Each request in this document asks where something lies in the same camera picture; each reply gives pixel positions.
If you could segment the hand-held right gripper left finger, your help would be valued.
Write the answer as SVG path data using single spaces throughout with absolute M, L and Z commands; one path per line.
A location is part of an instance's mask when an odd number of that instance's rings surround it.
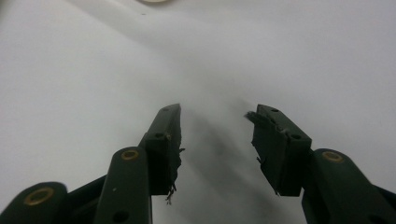
M 148 156 L 149 193 L 165 195 L 168 204 L 177 191 L 177 170 L 183 151 L 180 118 L 180 104 L 161 108 L 139 143 Z

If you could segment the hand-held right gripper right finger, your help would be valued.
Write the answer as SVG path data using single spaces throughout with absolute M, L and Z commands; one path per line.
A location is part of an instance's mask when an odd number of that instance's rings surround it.
M 251 144 L 262 173 L 280 196 L 300 195 L 312 140 L 280 110 L 257 105 L 245 117 L 254 124 Z

